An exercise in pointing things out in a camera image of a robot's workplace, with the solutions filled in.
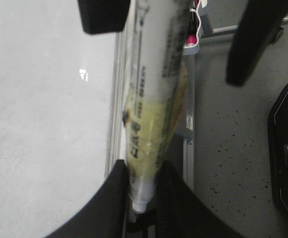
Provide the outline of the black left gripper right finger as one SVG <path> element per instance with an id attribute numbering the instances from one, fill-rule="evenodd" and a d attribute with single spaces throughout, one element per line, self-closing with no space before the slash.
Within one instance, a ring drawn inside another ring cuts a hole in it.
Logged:
<path id="1" fill-rule="evenodd" d="M 242 237 L 195 196 L 170 161 L 158 175 L 156 209 L 158 238 Z"/>

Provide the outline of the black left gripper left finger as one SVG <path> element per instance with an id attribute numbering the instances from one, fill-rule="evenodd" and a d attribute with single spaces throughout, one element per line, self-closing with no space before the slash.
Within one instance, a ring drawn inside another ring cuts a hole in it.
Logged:
<path id="1" fill-rule="evenodd" d="M 120 238 L 123 234 L 129 175 L 117 160 L 109 176 L 88 203 L 49 238 Z"/>

